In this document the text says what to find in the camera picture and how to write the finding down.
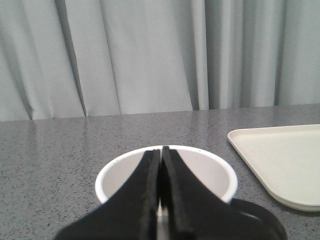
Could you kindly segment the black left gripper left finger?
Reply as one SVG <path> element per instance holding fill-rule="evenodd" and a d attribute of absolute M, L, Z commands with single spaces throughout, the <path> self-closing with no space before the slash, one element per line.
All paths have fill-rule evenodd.
<path fill-rule="evenodd" d="M 147 150 L 130 177 L 104 204 L 63 228 L 57 240 L 155 240 L 160 151 Z"/>

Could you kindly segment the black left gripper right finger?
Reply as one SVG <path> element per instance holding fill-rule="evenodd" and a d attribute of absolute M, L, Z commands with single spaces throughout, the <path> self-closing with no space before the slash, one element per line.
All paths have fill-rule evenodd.
<path fill-rule="evenodd" d="M 174 240 L 286 240 L 282 223 L 269 210 L 241 199 L 226 203 L 197 179 L 177 150 L 165 146 L 161 203 L 168 209 Z"/>

